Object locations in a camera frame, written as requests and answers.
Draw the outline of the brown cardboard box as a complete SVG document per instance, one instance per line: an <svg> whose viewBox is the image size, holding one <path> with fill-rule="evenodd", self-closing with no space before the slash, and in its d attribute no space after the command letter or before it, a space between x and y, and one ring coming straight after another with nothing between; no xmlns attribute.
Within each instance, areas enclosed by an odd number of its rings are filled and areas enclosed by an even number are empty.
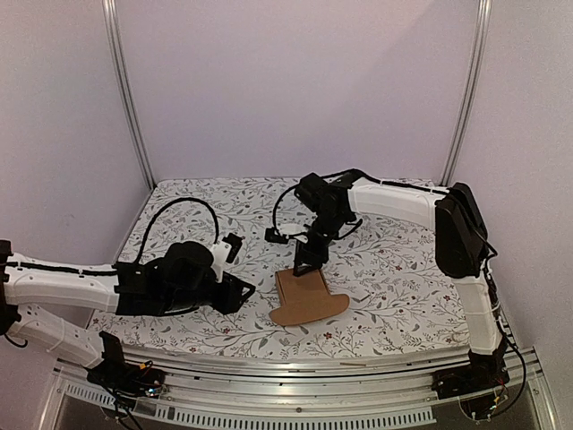
<svg viewBox="0 0 573 430"><path fill-rule="evenodd" d="M274 323L287 327L313 323L342 314L350 305L347 294L331 294L321 270L300 277L292 269L277 271L280 307L269 312Z"/></svg>

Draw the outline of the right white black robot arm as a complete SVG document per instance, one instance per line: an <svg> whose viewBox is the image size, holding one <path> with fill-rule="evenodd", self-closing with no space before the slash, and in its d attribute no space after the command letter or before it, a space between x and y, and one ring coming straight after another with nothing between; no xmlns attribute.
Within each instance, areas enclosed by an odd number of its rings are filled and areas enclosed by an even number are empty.
<svg viewBox="0 0 573 430"><path fill-rule="evenodd" d="M294 274L320 269L329 259L331 242L341 239L343 226L360 215L400 219L434 234L435 262L451 278L464 307L469 347L482 356L463 372L463 383L482 390L498 373L487 356L498 351L502 334L497 325L498 300L490 272L496 251L468 185L430 187L375 179L359 169L338 175L304 176L294 195L315 218L295 234Z"/></svg>

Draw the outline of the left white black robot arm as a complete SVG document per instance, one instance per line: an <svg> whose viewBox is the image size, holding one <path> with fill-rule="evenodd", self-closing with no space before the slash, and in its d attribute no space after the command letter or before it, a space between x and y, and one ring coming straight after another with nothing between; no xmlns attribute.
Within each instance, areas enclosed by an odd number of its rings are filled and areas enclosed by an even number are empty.
<svg viewBox="0 0 573 430"><path fill-rule="evenodd" d="M209 306L220 314L238 312L254 285L227 273L242 246L229 235L211 247L187 241L169 246L152 261L98 266L31 259L1 243L1 332L40 345L86 368L96 366L113 388L133 381L120 341L51 314L46 305L68 305L118 316L171 317Z"/></svg>

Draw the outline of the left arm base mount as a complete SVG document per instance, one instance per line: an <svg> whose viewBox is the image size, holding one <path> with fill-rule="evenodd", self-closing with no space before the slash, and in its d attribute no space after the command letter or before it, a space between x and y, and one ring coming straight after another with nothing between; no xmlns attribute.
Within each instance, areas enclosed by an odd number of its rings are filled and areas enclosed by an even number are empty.
<svg viewBox="0 0 573 430"><path fill-rule="evenodd" d="M88 381L97 383L114 394L129 397L157 397L165 389L166 373L154 366L152 360L139 364L128 363L120 340L101 331L102 361L86 367Z"/></svg>

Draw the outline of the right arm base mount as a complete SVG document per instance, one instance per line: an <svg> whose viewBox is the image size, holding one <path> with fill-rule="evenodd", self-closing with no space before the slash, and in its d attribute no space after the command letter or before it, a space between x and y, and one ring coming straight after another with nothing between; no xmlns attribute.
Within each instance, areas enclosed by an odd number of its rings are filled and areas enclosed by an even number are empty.
<svg viewBox="0 0 573 430"><path fill-rule="evenodd" d="M440 400L489 390L509 382L503 346L490 355L468 352L469 363L432 374L431 389Z"/></svg>

